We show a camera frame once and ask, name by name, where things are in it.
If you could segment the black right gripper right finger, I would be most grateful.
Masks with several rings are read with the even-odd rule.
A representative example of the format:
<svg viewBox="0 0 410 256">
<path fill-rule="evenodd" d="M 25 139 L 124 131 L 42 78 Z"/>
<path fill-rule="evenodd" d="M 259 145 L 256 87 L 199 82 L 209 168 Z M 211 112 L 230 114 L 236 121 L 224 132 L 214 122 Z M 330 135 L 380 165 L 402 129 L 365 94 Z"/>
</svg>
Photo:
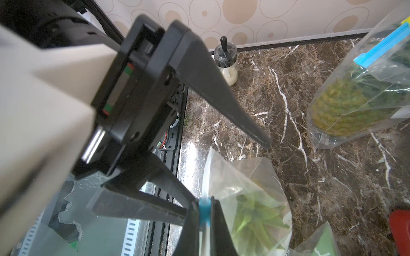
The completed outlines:
<svg viewBox="0 0 410 256">
<path fill-rule="evenodd" d="M 238 256 L 227 227 L 221 203 L 211 198 L 210 208 L 210 255 Z"/>
</svg>

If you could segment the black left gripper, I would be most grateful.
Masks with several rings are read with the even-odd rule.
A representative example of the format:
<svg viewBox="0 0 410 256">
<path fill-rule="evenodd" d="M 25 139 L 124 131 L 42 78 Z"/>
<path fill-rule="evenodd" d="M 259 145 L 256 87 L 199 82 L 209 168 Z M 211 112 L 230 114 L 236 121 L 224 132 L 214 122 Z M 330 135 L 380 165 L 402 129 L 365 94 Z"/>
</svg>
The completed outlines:
<svg viewBox="0 0 410 256">
<path fill-rule="evenodd" d="M 178 20 L 163 29 L 141 15 L 91 103 L 104 135 L 93 137 L 96 151 L 90 161 L 77 161 L 73 177 L 98 171 L 110 176 L 150 154 L 177 112 L 170 99 L 178 79 L 255 142 L 270 147 L 271 138 L 242 108 L 201 38 Z"/>
</svg>

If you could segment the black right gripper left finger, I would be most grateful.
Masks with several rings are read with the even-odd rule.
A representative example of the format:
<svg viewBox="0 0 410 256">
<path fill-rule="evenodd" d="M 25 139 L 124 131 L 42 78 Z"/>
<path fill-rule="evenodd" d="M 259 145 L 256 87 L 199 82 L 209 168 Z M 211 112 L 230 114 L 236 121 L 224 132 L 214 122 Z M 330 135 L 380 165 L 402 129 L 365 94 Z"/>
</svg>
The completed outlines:
<svg viewBox="0 0 410 256">
<path fill-rule="evenodd" d="M 200 211 L 196 201 L 192 202 L 181 231 L 173 256 L 199 255 Z"/>
</svg>

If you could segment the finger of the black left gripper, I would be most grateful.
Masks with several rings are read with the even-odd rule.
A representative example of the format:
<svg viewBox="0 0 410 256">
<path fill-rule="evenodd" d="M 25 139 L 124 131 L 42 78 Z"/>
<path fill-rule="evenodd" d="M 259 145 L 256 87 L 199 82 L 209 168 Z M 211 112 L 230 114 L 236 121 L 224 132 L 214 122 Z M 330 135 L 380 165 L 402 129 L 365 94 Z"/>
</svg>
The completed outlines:
<svg viewBox="0 0 410 256">
<path fill-rule="evenodd" d="M 150 182 L 178 204 L 141 191 Z M 127 162 L 124 170 L 103 183 L 87 207 L 97 216 L 159 221 L 182 226 L 188 209 L 198 200 L 155 155 Z"/>
</svg>

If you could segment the green printed zip-top bag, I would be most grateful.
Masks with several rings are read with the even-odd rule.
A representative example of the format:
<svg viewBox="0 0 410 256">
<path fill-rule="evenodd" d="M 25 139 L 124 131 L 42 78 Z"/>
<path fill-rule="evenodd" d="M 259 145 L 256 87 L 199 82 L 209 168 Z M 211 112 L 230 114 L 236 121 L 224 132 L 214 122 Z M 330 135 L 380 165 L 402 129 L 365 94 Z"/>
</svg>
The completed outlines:
<svg viewBox="0 0 410 256">
<path fill-rule="evenodd" d="M 307 240 L 295 249 L 288 249 L 287 256 L 340 256 L 329 222 L 321 225 Z"/>
</svg>

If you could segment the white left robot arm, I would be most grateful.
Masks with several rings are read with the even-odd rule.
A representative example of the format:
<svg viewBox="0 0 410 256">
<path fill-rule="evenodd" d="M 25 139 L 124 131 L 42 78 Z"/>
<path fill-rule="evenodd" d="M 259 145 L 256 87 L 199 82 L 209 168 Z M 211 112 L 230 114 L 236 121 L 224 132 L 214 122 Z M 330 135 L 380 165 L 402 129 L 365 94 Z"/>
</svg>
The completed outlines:
<svg viewBox="0 0 410 256">
<path fill-rule="evenodd" d="M 139 15 L 112 38 L 68 1 L 1 2 L 1 255 L 30 251 L 68 176 L 108 176 L 89 199 L 98 217 L 182 226 L 177 252 L 199 253 L 199 200 L 156 156 L 191 88 L 263 147 L 202 39 L 179 20 Z"/>
</svg>

